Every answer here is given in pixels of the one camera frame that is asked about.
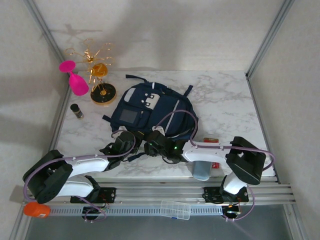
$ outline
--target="red object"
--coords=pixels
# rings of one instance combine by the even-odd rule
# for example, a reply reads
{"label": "red object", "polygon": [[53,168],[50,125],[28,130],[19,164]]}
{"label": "red object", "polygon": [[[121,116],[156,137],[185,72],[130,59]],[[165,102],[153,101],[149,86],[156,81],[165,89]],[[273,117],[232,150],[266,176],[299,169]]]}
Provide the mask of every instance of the red object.
{"label": "red object", "polygon": [[[203,139],[204,143],[219,143],[219,139],[217,138],[210,138],[210,137],[205,137]],[[220,167],[220,164],[218,162],[213,162],[212,163],[212,168],[213,169],[218,169]]]}
{"label": "red object", "polygon": [[50,207],[37,202],[29,202],[25,205],[23,213],[30,217],[46,218],[50,214]]}

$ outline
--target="small black bottle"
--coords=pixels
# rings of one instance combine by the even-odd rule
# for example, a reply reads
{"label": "small black bottle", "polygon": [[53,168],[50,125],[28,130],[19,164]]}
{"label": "small black bottle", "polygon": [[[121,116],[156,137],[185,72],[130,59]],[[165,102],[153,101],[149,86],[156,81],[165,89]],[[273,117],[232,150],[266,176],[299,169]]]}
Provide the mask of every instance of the small black bottle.
{"label": "small black bottle", "polygon": [[83,119],[84,118],[84,114],[82,113],[82,111],[80,111],[80,108],[78,106],[78,104],[72,104],[70,106],[70,109],[72,110],[72,112],[74,113],[74,115],[78,118],[78,119]]}

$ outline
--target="marble table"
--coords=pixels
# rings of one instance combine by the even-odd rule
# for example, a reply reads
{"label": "marble table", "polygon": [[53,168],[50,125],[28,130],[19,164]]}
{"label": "marble table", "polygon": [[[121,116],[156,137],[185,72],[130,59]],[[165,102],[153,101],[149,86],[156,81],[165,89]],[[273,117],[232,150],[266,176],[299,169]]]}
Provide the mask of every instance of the marble table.
{"label": "marble table", "polygon": [[[173,90],[184,93],[189,85],[193,89],[189,99],[199,117],[196,141],[204,137],[219,139],[220,143],[230,142],[234,136],[241,136],[260,149],[267,149],[250,90],[241,71],[113,71],[107,75],[107,82],[117,90],[116,100],[109,106],[99,106],[92,102],[90,93],[68,100],[63,126],[56,149],[65,156],[101,154],[99,149],[114,142],[110,124],[102,119],[115,110],[123,92],[140,83],[138,79],[125,79],[125,75],[136,75],[150,82],[162,83]],[[70,110],[71,104],[78,104],[84,118],[78,120]],[[193,163],[167,164],[160,157],[142,156],[132,162],[122,162],[120,166],[99,173],[91,173],[94,178],[181,178],[192,176]],[[212,169],[211,175],[223,177],[230,173],[224,164],[220,169]],[[273,168],[264,171],[263,176],[275,176]]]}

